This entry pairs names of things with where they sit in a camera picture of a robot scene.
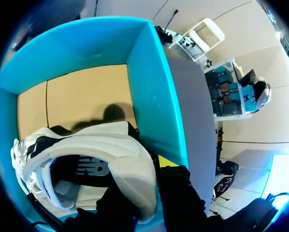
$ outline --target new balance shoe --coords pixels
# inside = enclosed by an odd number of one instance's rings
[[[138,139],[127,122],[92,126],[71,136],[42,128],[22,142],[15,139],[12,164],[22,188],[23,180],[58,217],[77,207],[95,209],[105,190],[117,185],[145,223],[156,210],[155,170],[149,153],[128,134]]]

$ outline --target black object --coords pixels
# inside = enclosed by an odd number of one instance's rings
[[[173,17],[177,14],[177,12],[179,12],[179,10],[175,10],[173,13],[173,16],[171,17],[171,19],[169,20],[167,26],[165,27],[165,29],[167,29],[167,27],[169,26],[169,24],[171,23],[171,21],[173,20]]]
[[[157,32],[157,35],[160,39],[160,42],[162,43],[162,45],[168,43],[172,43],[172,35],[169,35],[165,30],[163,30],[160,26],[155,26],[155,30]]]
[[[206,67],[209,68],[212,66],[212,60],[207,59],[206,60]]]
[[[183,165],[161,168],[157,176],[164,224],[168,232],[189,231],[196,226],[195,221],[197,228],[207,225],[205,201],[200,199],[189,178],[190,173]]]
[[[262,198],[253,200],[248,206],[233,216],[225,219],[221,224],[221,231],[228,232],[260,232],[265,229],[277,210],[271,202]]]
[[[134,232],[138,222],[138,211],[118,187],[108,188],[97,201],[97,212],[77,209],[76,218],[69,217],[57,230],[65,231],[124,231]]]
[[[232,161],[221,162],[219,160],[218,163],[219,164],[217,166],[216,175],[227,175],[227,176],[224,177],[214,186],[215,197],[220,197],[224,192],[226,192],[230,188],[230,186],[235,180],[235,175],[239,169],[239,165]]]
[[[62,226],[62,221],[55,217],[51,212],[48,211],[32,193],[27,195],[29,202],[35,211],[42,217],[42,219],[55,231],[59,230]]]

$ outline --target black wire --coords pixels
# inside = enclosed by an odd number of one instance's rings
[[[279,197],[279,196],[289,196],[289,192],[281,192],[279,194],[276,194],[272,198],[270,198],[269,201],[273,202],[275,200],[275,198]]]

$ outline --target teal box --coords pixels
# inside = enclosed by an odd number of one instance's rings
[[[257,110],[253,86],[243,87],[242,94],[244,98],[245,111]]]
[[[233,83],[233,78],[231,72],[226,69],[224,66],[218,67],[215,69],[218,82],[222,83]]]
[[[137,126],[151,149],[188,167],[183,121],[170,67],[154,25],[135,17],[104,16],[59,25],[23,46],[0,71],[1,179],[17,208],[31,222],[43,221],[19,186],[10,150],[18,138],[16,99],[29,88],[77,70],[127,64]],[[159,193],[155,217],[163,222]]]

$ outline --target shoe tongue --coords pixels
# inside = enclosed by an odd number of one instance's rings
[[[50,159],[47,162],[43,163],[42,166],[36,168],[36,179],[39,188],[47,195],[48,200],[55,206],[61,209],[71,209],[75,206],[74,200],[67,198],[66,194],[59,194],[63,192],[68,192],[70,189],[78,186],[74,186],[73,184],[63,183],[58,185],[58,192],[54,190],[52,180],[51,180],[51,170],[50,166],[55,159]]]

